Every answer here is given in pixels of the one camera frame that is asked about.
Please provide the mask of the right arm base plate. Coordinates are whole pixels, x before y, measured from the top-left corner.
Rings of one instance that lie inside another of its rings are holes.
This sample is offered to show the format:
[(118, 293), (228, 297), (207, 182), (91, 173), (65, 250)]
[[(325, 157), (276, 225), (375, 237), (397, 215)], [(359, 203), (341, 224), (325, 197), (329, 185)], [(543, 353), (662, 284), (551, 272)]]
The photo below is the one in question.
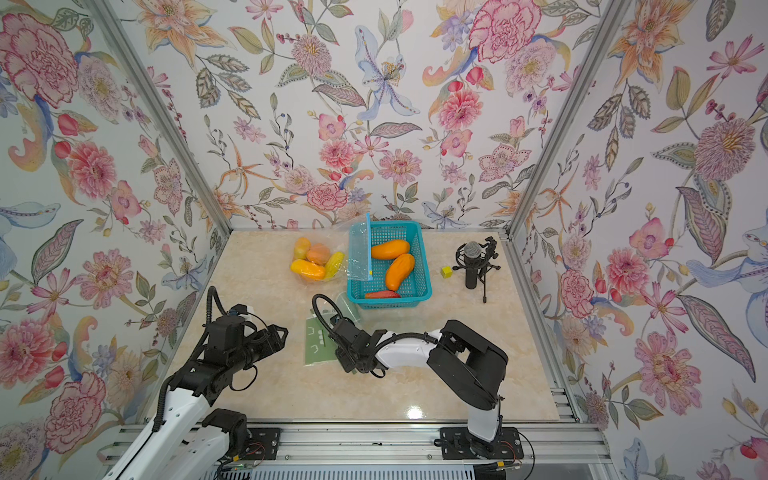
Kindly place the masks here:
[(467, 427), (443, 427), (434, 445), (443, 460), (522, 460), (525, 455), (519, 432), (501, 427), (490, 442), (471, 435)]

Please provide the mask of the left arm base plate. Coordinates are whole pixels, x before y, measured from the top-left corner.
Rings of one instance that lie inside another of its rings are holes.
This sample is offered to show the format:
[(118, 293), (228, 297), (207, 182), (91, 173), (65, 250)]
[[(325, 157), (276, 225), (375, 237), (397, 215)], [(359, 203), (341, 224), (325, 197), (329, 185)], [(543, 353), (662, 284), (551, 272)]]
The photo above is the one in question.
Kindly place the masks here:
[(275, 460), (281, 440), (280, 428), (248, 427), (247, 432), (227, 433), (220, 427), (198, 429), (186, 449), (216, 463)]

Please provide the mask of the small yellow-orange mango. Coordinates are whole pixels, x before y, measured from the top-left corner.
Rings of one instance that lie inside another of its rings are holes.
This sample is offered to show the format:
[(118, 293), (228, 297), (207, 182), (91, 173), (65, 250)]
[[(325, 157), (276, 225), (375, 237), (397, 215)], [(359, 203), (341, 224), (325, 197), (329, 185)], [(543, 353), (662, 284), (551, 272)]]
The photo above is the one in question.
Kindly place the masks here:
[(294, 244), (293, 258), (295, 260), (305, 260), (311, 247), (312, 244), (309, 239), (305, 237), (298, 238)]

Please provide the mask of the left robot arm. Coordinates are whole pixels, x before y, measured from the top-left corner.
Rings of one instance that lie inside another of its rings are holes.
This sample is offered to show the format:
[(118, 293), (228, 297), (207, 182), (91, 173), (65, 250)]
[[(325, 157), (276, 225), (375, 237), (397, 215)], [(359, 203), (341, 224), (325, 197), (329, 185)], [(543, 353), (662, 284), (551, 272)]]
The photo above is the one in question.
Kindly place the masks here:
[(225, 309), (215, 287), (206, 294), (201, 338), (179, 370), (160, 388), (156, 412), (107, 479), (199, 479), (247, 453), (251, 442), (247, 416), (214, 406), (234, 390), (240, 372), (256, 372), (256, 363), (284, 349), (289, 331), (261, 321), (248, 307)]

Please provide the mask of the clear green-zip bag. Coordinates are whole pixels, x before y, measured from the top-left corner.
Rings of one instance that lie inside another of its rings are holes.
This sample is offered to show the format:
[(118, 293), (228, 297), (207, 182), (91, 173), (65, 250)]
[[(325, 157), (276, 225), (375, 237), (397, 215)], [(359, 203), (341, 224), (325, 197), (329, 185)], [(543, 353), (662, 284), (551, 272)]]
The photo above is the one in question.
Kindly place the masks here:
[[(345, 292), (340, 293), (334, 300), (341, 313), (356, 326), (362, 322), (362, 316), (357, 306), (351, 302)], [(310, 317), (305, 320), (304, 328), (304, 365), (309, 367), (316, 364), (336, 361), (336, 343), (330, 338), (327, 330), (310, 311)]]

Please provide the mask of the teal plastic basket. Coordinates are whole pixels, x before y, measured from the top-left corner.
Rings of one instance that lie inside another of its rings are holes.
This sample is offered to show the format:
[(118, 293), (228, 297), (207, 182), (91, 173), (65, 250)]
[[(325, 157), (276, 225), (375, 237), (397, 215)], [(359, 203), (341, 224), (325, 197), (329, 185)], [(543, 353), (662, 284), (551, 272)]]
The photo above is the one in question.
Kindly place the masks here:
[(363, 309), (412, 308), (432, 296), (421, 226), (372, 221), (348, 234), (347, 297)]

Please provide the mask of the large orange mango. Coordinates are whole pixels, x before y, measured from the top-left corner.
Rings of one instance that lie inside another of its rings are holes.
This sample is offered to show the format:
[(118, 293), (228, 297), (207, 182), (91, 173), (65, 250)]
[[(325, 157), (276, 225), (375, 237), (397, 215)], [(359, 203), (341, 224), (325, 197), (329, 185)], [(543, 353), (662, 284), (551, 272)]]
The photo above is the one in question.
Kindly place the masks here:
[(332, 252), (327, 246), (321, 243), (313, 243), (307, 253), (306, 260), (316, 265), (325, 266), (331, 255)]

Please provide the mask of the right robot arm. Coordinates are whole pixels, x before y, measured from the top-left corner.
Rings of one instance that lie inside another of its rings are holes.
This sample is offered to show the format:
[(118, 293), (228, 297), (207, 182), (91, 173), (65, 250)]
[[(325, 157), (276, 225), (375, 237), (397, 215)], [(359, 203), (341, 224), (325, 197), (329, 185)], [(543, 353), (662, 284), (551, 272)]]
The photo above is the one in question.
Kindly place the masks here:
[(508, 355), (497, 345), (459, 320), (449, 320), (433, 332), (372, 334), (345, 317), (324, 294), (316, 294), (312, 310), (335, 343), (343, 370), (383, 378), (390, 370), (428, 368), (467, 406), (466, 447), (490, 458), (501, 442), (503, 416), (499, 393), (506, 375)]

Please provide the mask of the clear blue-zip bag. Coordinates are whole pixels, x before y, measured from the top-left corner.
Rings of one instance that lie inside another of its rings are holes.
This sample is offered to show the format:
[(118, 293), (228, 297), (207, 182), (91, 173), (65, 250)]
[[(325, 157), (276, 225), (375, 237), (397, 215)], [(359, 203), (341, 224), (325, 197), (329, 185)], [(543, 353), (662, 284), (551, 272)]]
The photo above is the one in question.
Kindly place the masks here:
[(329, 230), (302, 234), (292, 249), (290, 271), (305, 282), (373, 280), (372, 221), (369, 213)]

